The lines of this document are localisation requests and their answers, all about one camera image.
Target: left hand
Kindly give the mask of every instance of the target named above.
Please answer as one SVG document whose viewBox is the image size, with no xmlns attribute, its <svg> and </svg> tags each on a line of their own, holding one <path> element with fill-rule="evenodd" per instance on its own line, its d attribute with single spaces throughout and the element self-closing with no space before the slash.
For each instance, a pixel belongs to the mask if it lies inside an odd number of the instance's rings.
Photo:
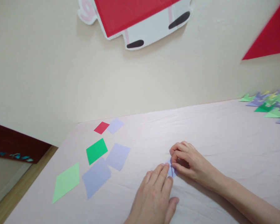
<svg viewBox="0 0 280 224">
<path fill-rule="evenodd" d="M 170 198 L 172 177 L 167 177 L 169 164 L 160 164 L 147 172 L 136 194 L 131 213 L 124 224 L 169 224 L 179 198 Z"/>
</svg>

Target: red paper triangle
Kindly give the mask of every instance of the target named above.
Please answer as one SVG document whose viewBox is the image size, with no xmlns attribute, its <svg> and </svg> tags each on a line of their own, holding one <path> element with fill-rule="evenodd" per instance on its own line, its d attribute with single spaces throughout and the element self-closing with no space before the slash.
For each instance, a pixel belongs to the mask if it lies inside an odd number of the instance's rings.
<svg viewBox="0 0 280 224">
<path fill-rule="evenodd" d="M 280 7 L 263 29 L 243 60 L 280 53 Z"/>
</svg>

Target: paper square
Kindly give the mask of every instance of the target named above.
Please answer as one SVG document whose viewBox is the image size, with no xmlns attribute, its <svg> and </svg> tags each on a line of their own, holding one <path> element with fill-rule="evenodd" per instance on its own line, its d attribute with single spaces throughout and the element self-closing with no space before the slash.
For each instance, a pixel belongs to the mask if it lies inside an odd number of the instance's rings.
<svg viewBox="0 0 280 224">
<path fill-rule="evenodd" d="M 96 129 L 94 129 L 94 131 L 99 134 L 102 134 L 102 133 L 104 133 L 104 131 L 107 129 L 108 126 L 109 126 L 109 124 L 107 124 L 105 122 L 101 122 L 99 124 L 99 126 L 97 126 Z"/>
<path fill-rule="evenodd" d="M 79 163 L 76 163 L 57 176 L 52 204 L 77 186 L 79 182 Z"/>
<path fill-rule="evenodd" d="M 107 164 L 120 171 L 124 166 L 130 150 L 129 147 L 115 143 L 106 159 Z"/>
<path fill-rule="evenodd" d="M 111 177 L 111 170 L 106 161 L 100 158 L 84 175 L 82 176 L 87 198 L 90 199 L 104 183 Z"/>
<path fill-rule="evenodd" d="M 86 149 L 89 165 L 100 158 L 108 151 L 104 139 L 98 140 L 92 146 Z"/>
<path fill-rule="evenodd" d="M 108 131 L 110 131 L 111 134 L 114 134 L 123 126 L 123 122 L 119 120 L 118 118 L 115 118 L 113 121 L 111 121 L 109 127 L 107 128 Z"/>
</svg>

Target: dark red board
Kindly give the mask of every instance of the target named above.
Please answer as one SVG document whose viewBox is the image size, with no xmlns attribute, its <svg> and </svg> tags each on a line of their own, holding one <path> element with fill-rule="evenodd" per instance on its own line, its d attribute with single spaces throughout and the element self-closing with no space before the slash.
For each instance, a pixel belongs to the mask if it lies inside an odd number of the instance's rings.
<svg viewBox="0 0 280 224">
<path fill-rule="evenodd" d="M 280 7 L 258 36 L 243 60 L 280 53 Z"/>
<path fill-rule="evenodd" d="M 31 163 L 37 163 L 50 147 L 48 143 L 0 125 L 1 158 L 28 162 L 27 157 L 29 157 L 33 159 Z"/>
<path fill-rule="evenodd" d="M 95 0 L 107 37 L 113 36 L 180 0 Z"/>
</svg>

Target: wrist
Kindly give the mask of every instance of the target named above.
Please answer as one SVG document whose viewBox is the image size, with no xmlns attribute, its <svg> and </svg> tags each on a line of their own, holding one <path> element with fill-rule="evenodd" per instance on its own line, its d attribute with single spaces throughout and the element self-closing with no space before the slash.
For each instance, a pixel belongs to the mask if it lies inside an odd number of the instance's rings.
<svg viewBox="0 0 280 224">
<path fill-rule="evenodd" d="M 214 191 L 225 198 L 230 193 L 230 190 L 233 188 L 234 181 L 234 179 L 222 174 L 222 176 L 219 179 L 218 186 Z"/>
</svg>

